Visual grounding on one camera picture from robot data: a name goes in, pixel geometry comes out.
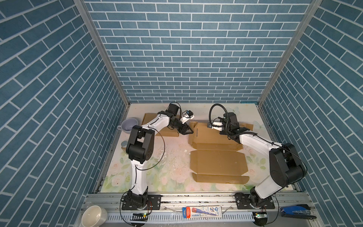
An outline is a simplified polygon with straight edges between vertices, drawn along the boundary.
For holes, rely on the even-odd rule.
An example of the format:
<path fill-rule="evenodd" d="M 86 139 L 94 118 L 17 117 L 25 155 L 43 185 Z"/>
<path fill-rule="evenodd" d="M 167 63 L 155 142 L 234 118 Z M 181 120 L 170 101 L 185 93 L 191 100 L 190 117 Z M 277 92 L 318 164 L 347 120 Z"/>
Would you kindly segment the brown cardboard box stack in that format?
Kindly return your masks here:
<path fill-rule="evenodd" d="M 189 135 L 189 144 L 194 148 L 190 162 L 194 181 L 229 184 L 246 184 L 249 181 L 242 144 L 208 128 L 206 123 L 191 122 L 190 127 L 194 131 Z"/>

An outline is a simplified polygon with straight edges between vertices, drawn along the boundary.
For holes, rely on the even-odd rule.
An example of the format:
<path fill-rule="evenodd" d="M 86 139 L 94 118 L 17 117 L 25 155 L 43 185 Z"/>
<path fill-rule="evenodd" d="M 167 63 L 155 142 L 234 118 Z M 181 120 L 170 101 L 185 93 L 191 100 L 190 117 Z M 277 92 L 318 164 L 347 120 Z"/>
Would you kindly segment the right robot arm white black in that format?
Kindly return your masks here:
<path fill-rule="evenodd" d="M 250 190 L 248 203 L 252 207 L 258 209 L 271 202 L 273 194 L 300 181 L 307 174 L 307 167 L 293 144 L 269 141 L 250 129 L 241 127 L 232 112 L 225 113 L 218 119 L 220 122 L 212 128 L 218 128 L 220 134 L 268 157 L 269 175 Z"/>

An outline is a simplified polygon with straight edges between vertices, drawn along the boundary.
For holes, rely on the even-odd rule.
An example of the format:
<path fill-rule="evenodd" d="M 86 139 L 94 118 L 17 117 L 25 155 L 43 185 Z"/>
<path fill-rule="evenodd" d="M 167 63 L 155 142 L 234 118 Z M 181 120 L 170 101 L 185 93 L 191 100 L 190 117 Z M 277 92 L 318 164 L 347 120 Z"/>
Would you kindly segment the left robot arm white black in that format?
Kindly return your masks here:
<path fill-rule="evenodd" d="M 183 112 L 178 103 L 172 102 L 165 111 L 160 111 L 148 123 L 133 126 L 126 153 L 131 160 L 132 185 L 127 191 L 126 198 L 134 209 L 141 210 L 148 206 L 147 161 L 150 160 L 154 151 L 155 135 L 167 127 L 176 129 L 182 135 L 192 134 L 193 130 L 187 122 L 194 118 L 191 110 Z"/>

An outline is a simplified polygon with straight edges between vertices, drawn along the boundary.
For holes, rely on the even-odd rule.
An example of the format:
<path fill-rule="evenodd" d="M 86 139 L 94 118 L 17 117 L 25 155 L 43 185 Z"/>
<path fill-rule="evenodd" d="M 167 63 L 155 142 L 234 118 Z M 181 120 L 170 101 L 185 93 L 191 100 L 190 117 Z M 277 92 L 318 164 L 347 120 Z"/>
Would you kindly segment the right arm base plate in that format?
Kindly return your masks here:
<path fill-rule="evenodd" d="M 260 198 L 256 194 L 244 194 L 244 193 L 236 193 L 234 195 L 237 209 L 245 210 L 245 209 L 267 209 L 273 210 L 275 209 L 275 204 L 272 200 L 272 197 L 267 197 L 265 199 Z"/>

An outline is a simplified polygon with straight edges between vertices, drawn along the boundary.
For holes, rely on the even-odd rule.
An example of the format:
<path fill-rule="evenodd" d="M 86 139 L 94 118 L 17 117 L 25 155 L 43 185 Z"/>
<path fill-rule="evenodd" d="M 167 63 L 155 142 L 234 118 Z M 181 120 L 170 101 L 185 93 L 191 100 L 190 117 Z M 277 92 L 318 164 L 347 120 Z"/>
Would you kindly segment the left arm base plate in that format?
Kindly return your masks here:
<path fill-rule="evenodd" d="M 132 202 L 131 199 L 126 195 L 123 198 L 123 203 L 121 209 L 123 211 L 136 211 L 136 210 L 147 210 L 147 206 L 151 203 L 152 210 L 160 210 L 161 206 L 161 198 L 160 194 L 149 194 L 147 196 L 147 203 L 145 206 L 139 206 L 135 202 Z"/>

